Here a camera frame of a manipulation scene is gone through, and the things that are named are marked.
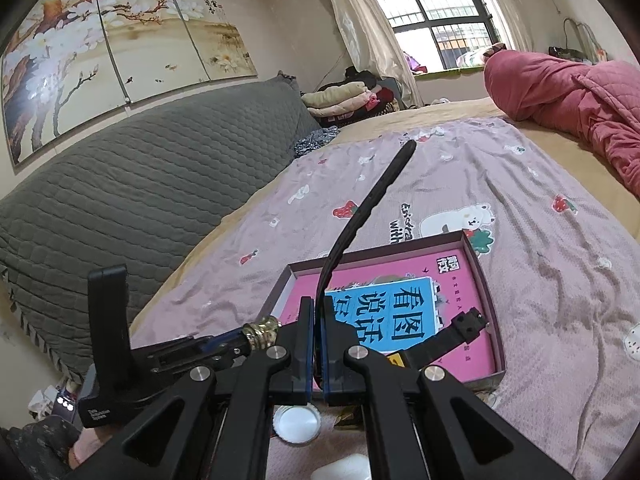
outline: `flower painting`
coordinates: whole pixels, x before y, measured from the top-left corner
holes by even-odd
[[[40,0],[2,60],[12,161],[127,103],[252,75],[217,0]]]
[[[238,29],[217,0],[176,0],[212,80],[257,75]]]
[[[112,1],[118,20],[104,30],[132,102],[209,80],[174,0]]]
[[[2,106],[14,164],[124,104],[100,23],[118,22],[111,3],[40,0],[12,36],[2,61]]]

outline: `pink quilted blanket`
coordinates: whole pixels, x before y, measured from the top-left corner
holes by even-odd
[[[640,72],[635,67],[624,61],[587,66],[503,50],[487,61],[484,82],[509,117],[579,137],[640,196]]]

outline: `white bottle cap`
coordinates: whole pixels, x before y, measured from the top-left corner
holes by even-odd
[[[312,405],[280,406],[273,414],[273,429],[284,441],[306,444],[320,433],[320,412]]]

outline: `windowsill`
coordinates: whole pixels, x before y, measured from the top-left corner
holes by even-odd
[[[455,79],[461,75],[470,75],[477,72],[484,72],[484,65],[482,66],[465,66],[464,68],[451,68],[449,70],[442,70],[441,72],[429,72],[427,74],[414,75],[416,81],[431,81],[433,79]]]

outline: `white wall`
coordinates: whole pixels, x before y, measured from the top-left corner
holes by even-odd
[[[562,11],[562,19],[573,18],[576,22],[586,23],[591,27],[596,39],[604,50],[607,51],[609,59],[624,60],[638,66],[638,60],[629,48],[610,18],[607,11],[598,0],[554,0]],[[567,35],[569,38],[569,48],[580,50],[580,43],[574,34],[573,27],[567,23]],[[562,36],[560,46],[565,45]]]
[[[275,76],[278,70],[297,75],[301,73],[298,59],[280,24],[270,11],[266,0],[220,0],[226,16],[242,36],[258,71],[258,79]],[[6,143],[0,140],[0,198],[44,162],[108,124],[117,122],[141,110],[165,102],[230,84],[256,80],[241,78],[222,83],[206,83],[116,110],[85,123],[75,130],[47,144],[22,167],[12,168]],[[30,421],[27,403],[38,389],[55,384],[60,378],[48,359],[21,333],[18,323],[8,311],[8,298],[0,284],[0,426],[21,426]]]
[[[562,17],[552,0],[521,0],[533,38],[533,50],[547,53],[562,34]]]
[[[321,0],[266,1],[298,57],[300,89],[313,92],[323,77],[324,83],[342,81],[344,70],[353,63],[333,11],[327,8],[330,3]]]
[[[420,96],[425,104],[441,97],[449,101],[470,101],[488,97],[484,88],[484,72],[463,74],[453,78],[416,81]]]
[[[233,23],[240,32],[258,71],[257,79],[265,80],[274,77],[278,70],[291,75],[301,73],[298,57],[290,46],[289,40],[283,34],[280,22],[275,19],[266,0],[220,0],[220,2],[225,7],[229,22]],[[108,124],[122,120],[146,108],[186,95],[252,80],[256,80],[256,78],[204,83],[187,89],[168,92],[162,96],[156,96],[144,102],[120,108],[89,123],[82,124],[56,141],[45,145],[44,148],[31,157],[30,160],[25,161],[17,170],[12,167],[6,143],[0,140],[0,198],[9,193],[19,182],[57,153]],[[4,125],[2,126],[2,135],[4,136]]]

